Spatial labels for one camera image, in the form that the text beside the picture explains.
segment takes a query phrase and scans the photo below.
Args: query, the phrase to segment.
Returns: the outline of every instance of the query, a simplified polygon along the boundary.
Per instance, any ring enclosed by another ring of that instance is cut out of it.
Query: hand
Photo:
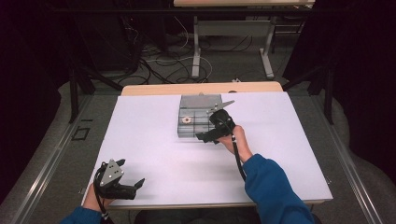
[[[245,131],[241,126],[236,125],[233,128],[233,135],[236,139],[236,145],[238,146],[238,152],[241,162],[245,162],[253,156],[250,148],[248,147],[248,141],[245,137]],[[233,141],[231,139],[231,135],[221,137],[217,140],[221,142],[231,153],[233,153]]]
[[[103,199],[99,196],[100,201],[103,202],[104,207],[107,208],[113,201],[114,199]],[[96,200],[95,196],[95,190],[93,189],[93,184],[90,184],[90,187],[88,188],[88,193],[87,196],[85,197],[84,203],[82,204],[82,207],[88,208],[94,211],[102,212],[100,209],[99,203]]]

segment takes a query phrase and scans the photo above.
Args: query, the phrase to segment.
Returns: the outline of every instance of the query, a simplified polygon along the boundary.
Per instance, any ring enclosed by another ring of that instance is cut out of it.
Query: person's left hand
[[[114,201],[114,199],[103,199],[100,196],[99,196],[99,198],[100,198],[100,201],[103,202],[105,208],[107,208]],[[102,212],[102,210],[100,209],[99,203],[96,200],[95,190],[93,189],[93,183],[91,183],[90,187],[88,188],[87,196],[85,197],[82,207],[88,208],[88,209],[91,209],[94,211]]]

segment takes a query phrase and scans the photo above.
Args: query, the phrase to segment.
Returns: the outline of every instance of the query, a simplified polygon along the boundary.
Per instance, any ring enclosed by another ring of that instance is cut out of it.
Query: metal leg
[[[201,49],[199,48],[199,34],[198,34],[198,18],[194,16],[194,58],[192,61],[192,78],[199,77],[199,64],[200,64],[200,56],[201,56]]]
[[[288,91],[291,87],[301,83],[304,80],[307,80],[308,78],[311,78],[313,76],[317,76],[319,73],[323,71],[323,67],[317,66],[313,68],[311,71],[303,74],[302,76],[297,77],[293,81],[290,81],[286,83],[285,85],[282,86],[283,91]]]
[[[274,35],[275,25],[276,25],[276,17],[272,17],[270,26],[267,31],[267,36],[265,39],[265,47],[264,49],[260,49],[260,55],[262,56],[262,64],[264,65],[265,75],[270,80],[274,79],[275,77],[270,64],[270,60],[268,59],[268,52],[269,49],[271,48],[271,40]]]
[[[276,25],[274,27],[274,34],[271,40],[271,53],[275,54],[275,41],[276,41]]]
[[[91,76],[93,76],[94,78],[98,79],[99,81],[107,84],[107,86],[112,87],[113,89],[115,89],[116,91],[122,91],[122,86],[113,82],[112,80],[102,76],[101,74],[99,74],[98,72],[96,72],[95,70],[86,67],[86,66],[81,66],[81,70],[85,71],[86,73],[89,73]]]

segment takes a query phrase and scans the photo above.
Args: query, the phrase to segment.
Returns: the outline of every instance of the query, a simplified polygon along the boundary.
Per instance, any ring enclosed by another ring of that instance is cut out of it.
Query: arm
[[[101,199],[104,200],[104,206],[108,207],[114,200]],[[95,192],[93,190],[93,184],[90,187],[85,197],[82,206],[77,207],[72,214],[65,217],[61,224],[85,224],[85,223],[101,223],[102,212],[100,210],[99,204],[96,201]]]
[[[253,156],[241,126],[233,129],[238,152],[247,175],[245,191],[257,204],[263,223],[314,223],[306,205],[293,192],[285,172],[275,161]],[[218,139],[233,153],[231,136]]]

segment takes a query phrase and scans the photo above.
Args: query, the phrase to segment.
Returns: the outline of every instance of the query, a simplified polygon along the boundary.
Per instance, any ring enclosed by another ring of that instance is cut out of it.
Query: white table
[[[176,7],[276,7],[313,5],[315,0],[175,0]],[[268,79],[274,78],[268,51],[276,25],[276,17],[270,21],[198,21],[194,17],[194,57],[192,77],[199,76],[201,49],[200,35],[252,35],[265,36],[264,48],[260,49],[264,72]]]
[[[245,128],[252,151],[277,161],[305,203],[331,200],[290,98],[278,83],[178,84],[129,86],[119,97],[92,175],[102,161],[125,159],[120,183],[146,181],[134,200],[116,200],[110,208],[253,205],[235,158],[223,145],[177,137],[181,93],[228,91],[238,91],[221,96],[223,102],[235,100],[226,110]]]

